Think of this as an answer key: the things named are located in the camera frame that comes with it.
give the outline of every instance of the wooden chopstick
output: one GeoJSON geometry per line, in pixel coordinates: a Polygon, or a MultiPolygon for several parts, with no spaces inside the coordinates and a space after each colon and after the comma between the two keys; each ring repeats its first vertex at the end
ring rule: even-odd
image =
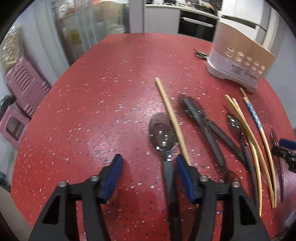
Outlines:
{"type": "MultiPolygon", "coordinates": [[[[245,122],[246,118],[244,117],[244,114],[239,106],[239,104],[237,103],[235,98],[232,98],[233,102],[235,103],[237,109],[240,111],[242,118],[244,119],[245,122]]],[[[261,217],[262,214],[262,180],[261,180],[261,172],[260,172],[260,165],[259,165],[259,161],[258,161],[258,156],[257,156],[257,152],[256,149],[254,147],[254,144],[252,143],[252,141],[250,140],[249,135],[247,134],[247,138],[248,138],[248,142],[250,145],[250,149],[253,155],[253,160],[254,160],[254,164],[255,164],[255,171],[256,171],[256,176],[257,176],[257,185],[258,185],[258,201],[259,201],[259,211],[258,214],[261,217]]]]}
{"type": "Polygon", "coordinates": [[[272,189],[269,172],[268,172],[265,160],[263,158],[262,151],[261,151],[261,149],[259,147],[259,144],[258,144],[252,130],[250,129],[248,123],[243,119],[243,116],[242,116],[241,112],[239,111],[239,109],[237,108],[237,106],[235,105],[233,100],[229,97],[229,95],[225,95],[225,98],[229,102],[229,104],[234,108],[234,110],[237,112],[239,120],[242,122],[242,124],[243,124],[243,126],[244,126],[244,128],[246,130],[246,133],[249,135],[250,140],[251,140],[251,142],[253,142],[254,147],[256,149],[256,152],[259,155],[259,158],[260,158],[260,161],[261,161],[261,164],[263,166],[263,170],[264,170],[264,173],[265,173],[265,176],[266,176],[266,179],[267,179],[267,186],[268,186],[269,195],[270,195],[271,207],[274,208],[274,192],[273,192],[273,189],[272,189]]]}
{"type": "Polygon", "coordinates": [[[255,112],[248,96],[246,95],[246,93],[244,92],[244,90],[242,88],[239,89],[240,92],[242,93],[242,95],[244,96],[243,99],[246,103],[246,105],[248,106],[248,109],[249,111],[251,112],[252,114],[252,117],[259,129],[259,132],[261,134],[261,137],[262,137],[262,140],[263,140],[263,143],[264,143],[264,146],[265,146],[265,149],[266,149],[266,152],[267,152],[267,156],[268,156],[268,160],[269,160],[269,165],[270,165],[270,170],[271,170],[271,176],[272,176],[272,183],[273,183],[273,189],[274,189],[274,207],[276,207],[276,203],[277,203],[277,194],[276,194],[276,174],[275,174],[275,169],[274,169],[274,161],[272,159],[272,155],[271,155],[271,151],[269,149],[269,144],[267,142],[267,139],[266,139],[266,135],[265,135],[265,132],[263,130],[263,127],[261,125],[261,122],[258,118],[258,115],[257,113],[255,112]]]}
{"type": "Polygon", "coordinates": [[[179,123],[177,121],[174,109],[173,109],[173,107],[172,107],[172,105],[170,103],[170,100],[169,100],[166,92],[165,92],[165,89],[163,88],[163,84],[161,83],[161,80],[159,78],[155,78],[155,82],[156,82],[156,85],[157,85],[157,87],[159,89],[159,92],[160,92],[160,94],[161,94],[161,96],[163,98],[163,102],[165,103],[166,109],[167,109],[168,114],[170,116],[170,119],[171,119],[171,121],[173,123],[174,129],[176,131],[176,134],[177,134],[177,137],[178,137],[178,143],[179,143],[181,152],[182,152],[187,164],[191,166],[191,161],[190,161],[188,151],[187,151],[187,148],[186,148],[186,145],[185,145],[183,134],[182,134],[181,128],[179,126],[179,123]]]}

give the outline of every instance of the speckled red tabletop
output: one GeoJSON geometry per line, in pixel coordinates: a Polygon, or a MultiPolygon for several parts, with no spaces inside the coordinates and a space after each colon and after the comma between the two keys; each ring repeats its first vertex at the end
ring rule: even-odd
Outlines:
{"type": "MultiPolygon", "coordinates": [[[[265,153],[238,86],[212,77],[205,61],[195,56],[193,47],[209,53],[211,43],[166,34],[109,35],[59,78],[27,128],[13,172],[12,198],[32,226],[60,181],[83,182],[98,174],[116,153],[120,153],[124,157],[123,175],[113,198],[103,205],[112,240],[170,240],[160,156],[148,139],[151,116],[165,111],[155,77],[163,80],[191,161],[201,174],[215,181],[221,179],[204,136],[177,105],[180,93],[197,98],[208,117],[232,139],[226,123],[226,107],[231,108],[224,94],[235,97],[265,153]]],[[[271,127],[279,138],[294,138],[283,106],[266,80],[259,82],[258,91],[249,94],[249,99],[268,139],[271,127]]],[[[238,174],[246,192],[251,194],[246,169],[229,149],[222,143],[220,146],[229,168],[238,174]]],[[[178,153],[179,148],[176,148],[174,157],[178,153]]],[[[296,174],[289,172],[285,163],[283,166],[285,200],[280,203],[278,196],[278,207],[274,210],[262,175],[262,219],[271,237],[283,230],[284,222],[296,209],[296,174]]],[[[187,240],[194,207],[184,197],[180,185],[178,191],[183,238],[187,240]]],[[[219,239],[222,215],[222,206],[218,204],[213,240],[219,239]]],[[[80,238],[85,240],[80,204],[78,225],[80,238]]]]}

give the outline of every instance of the metal spoon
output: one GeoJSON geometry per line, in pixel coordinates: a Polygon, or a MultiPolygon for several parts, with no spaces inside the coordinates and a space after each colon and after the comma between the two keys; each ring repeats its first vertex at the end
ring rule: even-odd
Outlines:
{"type": "Polygon", "coordinates": [[[154,148],[163,158],[162,172],[168,210],[170,239],[173,241],[182,241],[178,193],[171,154],[175,147],[177,136],[170,123],[170,118],[166,113],[157,113],[152,116],[149,124],[149,138],[154,148]]]}
{"type": "Polygon", "coordinates": [[[251,174],[251,180],[252,180],[252,186],[253,186],[253,192],[254,192],[254,202],[256,207],[259,208],[258,183],[256,178],[256,172],[255,172],[255,167],[251,160],[248,144],[245,141],[245,132],[244,132],[243,125],[239,121],[239,119],[232,113],[228,112],[226,116],[227,116],[227,124],[228,124],[230,133],[234,138],[241,141],[242,143],[244,154],[246,156],[246,160],[248,163],[248,168],[251,174]]]}

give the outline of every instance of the kitchen appliance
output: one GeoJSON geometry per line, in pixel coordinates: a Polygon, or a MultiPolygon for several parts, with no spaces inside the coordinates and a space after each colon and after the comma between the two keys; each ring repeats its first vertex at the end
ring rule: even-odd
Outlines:
{"type": "Polygon", "coordinates": [[[181,11],[179,34],[212,41],[216,30],[217,19],[198,13],[181,11]]]}
{"type": "Polygon", "coordinates": [[[274,59],[262,45],[219,22],[206,67],[211,75],[238,82],[254,93],[274,59]]]}

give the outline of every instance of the stacked pink stools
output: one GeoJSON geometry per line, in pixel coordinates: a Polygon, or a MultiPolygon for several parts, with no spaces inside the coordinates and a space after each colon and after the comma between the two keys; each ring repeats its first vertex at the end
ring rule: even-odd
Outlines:
{"type": "Polygon", "coordinates": [[[25,57],[7,72],[6,82],[17,99],[17,105],[30,117],[50,90],[25,57]]]}
{"type": "Polygon", "coordinates": [[[16,149],[30,120],[21,113],[18,106],[10,105],[0,121],[0,132],[16,149]]]}

